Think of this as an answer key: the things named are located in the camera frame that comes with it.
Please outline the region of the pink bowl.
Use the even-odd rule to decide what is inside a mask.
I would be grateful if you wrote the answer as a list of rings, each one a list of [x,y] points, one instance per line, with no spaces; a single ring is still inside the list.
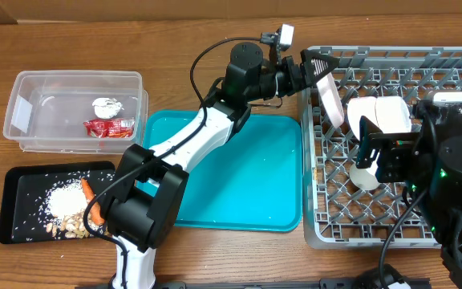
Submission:
[[[379,124],[376,117],[376,102],[374,96],[364,96],[350,99],[347,105],[347,119],[349,126],[357,140],[360,140],[360,119],[365,116],[377,128]]]

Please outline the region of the pink plate with food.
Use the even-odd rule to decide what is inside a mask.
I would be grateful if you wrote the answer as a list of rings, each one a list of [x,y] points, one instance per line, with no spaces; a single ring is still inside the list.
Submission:
[[[334,128],[339,128],[344,122],[345,114],[331,73],[317,82],[317,89],[331,124]]]

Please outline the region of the white bowl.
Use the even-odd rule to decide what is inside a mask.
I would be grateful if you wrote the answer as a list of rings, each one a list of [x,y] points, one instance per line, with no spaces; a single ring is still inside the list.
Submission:
[[[382,96],[376,100],[375,114],[378,127],[384,133],[411,131],[410,112],[400,96]]]

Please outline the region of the white cup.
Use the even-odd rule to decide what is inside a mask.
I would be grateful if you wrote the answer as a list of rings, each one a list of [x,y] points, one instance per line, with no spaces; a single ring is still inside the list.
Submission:
[[[356,164],[353,164],[350,168],[349,177],[352,183],[359,189],[377,189],[380,185],[375,176],[377,168],[378,166],[376,163],[373,163],[371,167],[367,169],[359,169]]]

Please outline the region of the white tissue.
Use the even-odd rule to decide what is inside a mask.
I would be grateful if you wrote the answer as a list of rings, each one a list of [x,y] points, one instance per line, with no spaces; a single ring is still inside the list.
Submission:
[[[100,119],[111,119],[119,114],[123,105],[115,98],[97,98],[92,102],[95,115]]]

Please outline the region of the red snack wrapper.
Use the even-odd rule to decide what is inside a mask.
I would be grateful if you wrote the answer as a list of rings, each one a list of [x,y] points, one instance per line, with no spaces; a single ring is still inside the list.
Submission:
[[[135,120],[125,118],[94,119],[83,123],[88,136],[97,138],[126,138],[134,131]]]

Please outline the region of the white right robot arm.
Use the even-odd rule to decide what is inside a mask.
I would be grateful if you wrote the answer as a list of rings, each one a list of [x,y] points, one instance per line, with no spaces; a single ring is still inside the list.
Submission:
[[[462,288],[462,102],[421,100],[412,109],[418,132],[384,133],[365,116],[359,121],[360,169],[376,163],[380,183],[403,182],[441,245],[449,278]]]

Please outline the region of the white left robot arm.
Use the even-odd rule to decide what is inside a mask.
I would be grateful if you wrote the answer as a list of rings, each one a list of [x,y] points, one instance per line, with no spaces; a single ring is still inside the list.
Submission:
[[[338,59],[303,50],[301,63],[280,57],[286,45],[271,43],[265,59],[262,40],[238,37],[225,76],[201,96],[196,117],[166,141],[146,149],[128,147],[115,180],[89,202],[100,207],[107,232],[94,235],[117,248],[111,288],[151,288],[155,250],[180,210],[189,173],[214,149],[239,133],[249,119],[252,101],[292,96],[314,86],[338,67]]]

